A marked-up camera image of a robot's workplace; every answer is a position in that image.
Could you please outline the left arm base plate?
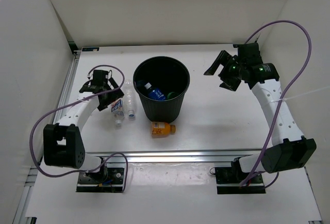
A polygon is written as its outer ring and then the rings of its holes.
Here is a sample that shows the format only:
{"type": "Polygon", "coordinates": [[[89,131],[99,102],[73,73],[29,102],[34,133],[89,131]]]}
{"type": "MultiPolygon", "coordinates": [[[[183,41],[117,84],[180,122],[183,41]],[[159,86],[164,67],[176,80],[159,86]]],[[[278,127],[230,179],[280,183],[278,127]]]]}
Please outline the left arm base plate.
{"type": "Polygon", "coordinates": [[[79,173],[77,193],[122,193],[125,168],[107,164],[99,172],[79,173]]]}

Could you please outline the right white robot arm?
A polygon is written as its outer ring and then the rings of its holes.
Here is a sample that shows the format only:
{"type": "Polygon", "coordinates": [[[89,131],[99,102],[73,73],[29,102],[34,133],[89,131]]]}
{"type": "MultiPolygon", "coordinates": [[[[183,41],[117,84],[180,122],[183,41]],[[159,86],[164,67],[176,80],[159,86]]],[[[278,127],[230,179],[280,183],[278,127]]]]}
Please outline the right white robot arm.
{"type": "Polygon", "coordinates": [[[275,173],[304,167],[317,145],[314,139],[305,137],[284,102],[275,65],[263,62],[256,42],[234,47],[236,55],[222,50],[204,74],[214,75],[222,66],[218,75],[221,88],[236,91],[241,82],[248,84],[266,118],[270,132],[267,142],[272,144],[260,154],[235,159],[232,178],[242,183],[251,172],[275,173]]]}

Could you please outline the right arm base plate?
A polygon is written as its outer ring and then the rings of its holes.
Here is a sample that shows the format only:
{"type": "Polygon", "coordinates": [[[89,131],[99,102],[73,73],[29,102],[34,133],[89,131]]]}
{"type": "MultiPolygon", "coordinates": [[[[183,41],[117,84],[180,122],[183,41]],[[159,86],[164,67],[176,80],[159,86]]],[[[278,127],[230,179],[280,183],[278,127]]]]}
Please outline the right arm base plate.
{"type": "Polygon", "coordinates": [[[256,175],[249,179],[243,186],[243,181],[248,173],[242,174],[242,179],[238,178],[231,167],[211,167],[209,170],[211,176],[216,178],[216,187],[218,195],[248,195],[248,194],[265,194],[265,184],[262,176],[256,175]]]}

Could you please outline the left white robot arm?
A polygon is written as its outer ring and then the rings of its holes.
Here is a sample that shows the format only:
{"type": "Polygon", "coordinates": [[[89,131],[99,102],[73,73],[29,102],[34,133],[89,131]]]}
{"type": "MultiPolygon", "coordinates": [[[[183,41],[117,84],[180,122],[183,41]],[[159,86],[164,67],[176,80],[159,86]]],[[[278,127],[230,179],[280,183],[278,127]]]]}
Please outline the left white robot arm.
{"type": "Polygon", "coordinates": [[[109,72],[94,70],[91,79],[79,90],[78,103],[55,124],[43,129],[44,162],[48,166],[73,168],[85,173],[95,182],[108,177],[104,159],[88,155],[81,131],[88,118],[97,109],[105,110],[111,103],[124,96],[109,72]]]}

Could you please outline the green soda bottle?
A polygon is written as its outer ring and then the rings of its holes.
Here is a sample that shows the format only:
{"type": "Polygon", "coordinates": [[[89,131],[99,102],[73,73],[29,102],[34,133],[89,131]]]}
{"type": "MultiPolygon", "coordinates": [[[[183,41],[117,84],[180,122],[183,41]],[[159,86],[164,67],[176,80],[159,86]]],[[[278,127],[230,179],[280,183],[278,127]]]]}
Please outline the green soda bottle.
{"type": "Polygon", "coordinates": [[[170,92],[167,95],[167,99],[170,100],[170,99],[176,98],[177,96],[178,96],[178,94],[176,92],[170,92]]]}

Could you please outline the clear bottle blue label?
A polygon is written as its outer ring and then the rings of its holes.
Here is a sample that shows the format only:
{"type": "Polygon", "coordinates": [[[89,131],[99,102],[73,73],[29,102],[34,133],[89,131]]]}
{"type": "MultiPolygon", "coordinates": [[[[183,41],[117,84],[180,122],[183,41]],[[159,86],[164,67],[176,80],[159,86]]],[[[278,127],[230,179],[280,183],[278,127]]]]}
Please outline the clear bottle blue label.
{"type": "Polygon", "coordinates": [[[150,83],[146,83],[144,88],[147,91],[147,96],[152,100],[165,101],[167,99],[159,88],[152,86],[150,83]]]}

